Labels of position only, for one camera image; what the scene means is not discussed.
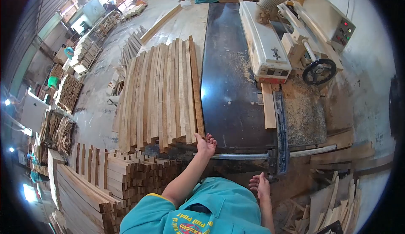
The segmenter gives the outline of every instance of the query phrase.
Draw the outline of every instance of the factory floor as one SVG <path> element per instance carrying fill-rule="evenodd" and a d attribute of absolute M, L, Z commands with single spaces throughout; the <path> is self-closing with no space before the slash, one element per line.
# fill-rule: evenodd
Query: factory floor
<path fill-rule="evenodd" d="M 116 107 L 107 104 L 108 95 L 106 93 L 107 85 L 114 73 L 113 67 L 119 64 L 121 48 L 129 34 L 139 25 L 146 29 L 152 27 L 159 15 L 173 8 L 178 0 L 145 1 L 148 3 L 148 7 L 141 15 L 120 23 L 116 29 L 111 31 L 104 42 L 104 50 L 91 71 L 85 76 L 84 86 L 73 115 L 73 119 L 77 123 L 73 135 L 73 145 L 81 143 L 107 150 L 118 148 L 118 134 L 111 131 Z M 195 150 L 193 147 L 174 147 L 169 155 L 162 154 L 161 157 L 177 160 L 180 163 L 179 171 L 182 171 L 192 159 L 193 150 Z M 147 153 L 157 155 L 158 147 L 147 148 Z M 275 211 L 276 221 L 281 219 L 282 222 L 288 213 L 288 207 L 282 201 L 299 194 L 307 194 L 311 189 L 313 182 L 309 176 L 309 168 L 305 166 L 307 162 L 307 158 L 292 159 L 288 174 L 279 182 L 271 185 L 273 207 L 276 208 L 277 205 L 280 205 L 280 211 Z M 221 175 L 247 186 L 251 176 L 259 174 L 261 171 L 266 172 L 266 162 L 216 160 L 210 162 L 204 176 Z"/>

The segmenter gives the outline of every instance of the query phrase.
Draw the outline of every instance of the handwheel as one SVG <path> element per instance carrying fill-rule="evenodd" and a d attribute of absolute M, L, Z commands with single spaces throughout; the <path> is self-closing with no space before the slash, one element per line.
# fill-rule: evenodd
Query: handwheel
<path fill-rule="evenodd" d="M 304 69 L 302 79 L 308 85 L 320 85 L 331 80 L 335 74 L 335 62 L 329 58 L 320 58 Z"/>

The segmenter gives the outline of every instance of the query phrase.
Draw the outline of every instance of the finger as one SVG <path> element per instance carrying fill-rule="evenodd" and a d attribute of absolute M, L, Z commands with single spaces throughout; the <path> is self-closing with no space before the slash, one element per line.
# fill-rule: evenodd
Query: finger
<path fill-rule="evenodd" d="M 202 139 L 202 137 L 198 133 L 194 133 L 194 136 L 196 137 L 197 142 Z"/>

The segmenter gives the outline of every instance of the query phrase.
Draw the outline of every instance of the wooden plank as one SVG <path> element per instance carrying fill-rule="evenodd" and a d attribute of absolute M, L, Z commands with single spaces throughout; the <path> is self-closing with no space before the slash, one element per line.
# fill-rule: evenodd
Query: wooden plank
<path fill-rule="evenodd" d="M 311 164 L 330 164 L 358 160 L 374 155 L 371 141 L 347 149 L 311 156 Z"/>
<path fill-rule="evenodd" d="M 148 97 L 149 97 L 149 82 L 150 82 L 149 78 L 150 78 L 150 74 L 151 74 L 154 51 L 155 51 L 155 47 L 152 47 L 151 50 L 149 51 L 148 60 L 147 60 L 146 76 L 145 76 L 146 82 L 145 82 L 145 93 L 144 93 L 144 99 L 143 99 L 143 141 L 144 141 L 144 143 L 147 143 L 150 140 L 150 132 L 148 134 L 148 121 L 149 121 Z"/>
<path fill-rule="evenodd" d="M 174 13 L 179 11 L 181 9 L 181 5 L 178 4 L 174 8 L 172 8 L 165 16 L 163 16 L 159 21 L 155 22 L 155 24 L 140 38 L 142 43 L 145 43 L 146 40 L 152 36 L 156 30 L 163 24 L 165 21 L 167 21 Z"/>
<path fill-rule="evenodd" d="M 180 38 L 175 42 L 175 114 L 176 114 L 176 138 L 181 137 L 180 121 L 180 89 L 179 89 L 179 48 Z"/>
<path fill-rule="evenodd" d="M 273 91 L 271 84 L 261 83 L 263 93 L 263 107 L 265 110 L 265 128 L 277 128 L 276 112 L 274 109 Z"/>
<path fill-rule="evenodd" d="M 190 122 L 190 141 L 189 143 L 196 143 L 196 137 L 194 133 L 196 132 L 196 116 L 194 109 L 194 92 L 193 92 L 193 82 L 191 76 L 191 58 L 190 58 L 190 42 L 185 40 L 185 64 L 186 64 L 186 78 L 187 78 L 187 98 L 188 98 L 188 116 Z"/>
<path fill-rule="evenodd" d="M 148 63 L 149 63 L 149 53 L 144 54 L 144 59 L 143 63 L 139 63 L 139 66 L 142 66 L 140 70 L 142 72 L 139 72 L 139 78 L 138 78 L 138 85 L 139 85 L 139 93 L 137 92 L 136 94 L 136 99 L 137 101 L 137 115 L 136 115 L 136 141 L 137 141 L 137 148 L 143 148 L 143 124 L 144 124 L 144 113 L 143 113 L 143 107 L 145 104 L 145 88 L 146 88 L 146 79 L 147 79 L 147 71 L 148 71 Z"/>
<path fill-rule="evenodd" d="M 102 189 L 107 189 L 107 158 L 108 153 L 106 151 L 101 151 L 99 165 L 99 187 Z"/>
<path fill-rule="evenodd" d="M 193 41 L 193 37 L 188 37 L 190 45 L 190 65 L 191 65 L 191 79 L 192 79 L 192 88 L 194 96 L 194 110 L 196 116 L 196 126 L 197 133 L 200 134 L 203 138 L 205 137 L 204 131 L 204 120 L 203 120 L 203 110 L 201 107 L 201 96 L 200 96 L 200 79 L 198 78 L 198 68 L 197 68 L 197 58 L 196 58 L 196 46 Z"/>
<path fill-rule="evenodd" d="M 152 142 L 152 134 L 154 134 L 154 103 L 155 103 L 155 82 L 156 82 L 156 72 L 158 68 L 158 56 L 160 52 L 160 45 L 155 47 L 154 51 L 154 56 L 152 58 L 152 69 L 151 69 L 151 75 L 149 77 L 150 79 L 150 86 L 149 86 L 149 96 L 148 96 L 148 131 L 147 131 L 147 137 L 148 137 L 148 143 Z"/>

